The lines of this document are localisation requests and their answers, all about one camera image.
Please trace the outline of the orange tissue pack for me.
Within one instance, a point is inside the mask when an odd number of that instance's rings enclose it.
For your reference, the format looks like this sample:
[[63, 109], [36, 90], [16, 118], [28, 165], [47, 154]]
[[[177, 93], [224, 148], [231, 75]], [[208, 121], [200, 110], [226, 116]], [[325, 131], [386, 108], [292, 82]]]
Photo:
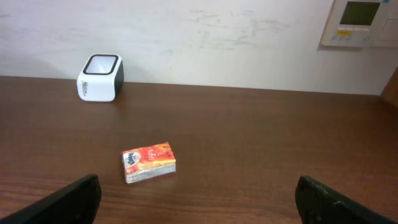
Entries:
[[176, 158], [168, 142], [122, 152], [127, 184], [176, 171]]

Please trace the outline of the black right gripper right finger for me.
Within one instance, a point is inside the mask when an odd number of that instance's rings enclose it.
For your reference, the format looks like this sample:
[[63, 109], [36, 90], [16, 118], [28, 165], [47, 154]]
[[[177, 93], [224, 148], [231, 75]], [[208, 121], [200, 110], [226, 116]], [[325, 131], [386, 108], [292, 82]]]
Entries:
[[308, 175], [298, 180], [295, 203], [303, 224], [397, 224]]

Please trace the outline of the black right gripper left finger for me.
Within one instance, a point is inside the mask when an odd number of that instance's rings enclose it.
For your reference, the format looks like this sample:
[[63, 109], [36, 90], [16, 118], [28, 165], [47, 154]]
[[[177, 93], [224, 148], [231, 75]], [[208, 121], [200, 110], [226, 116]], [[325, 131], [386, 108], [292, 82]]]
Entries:
[[22, 210], [1, 219], [3, 224], [92, 224], [102, 191], [95, 174], [86, 175]]

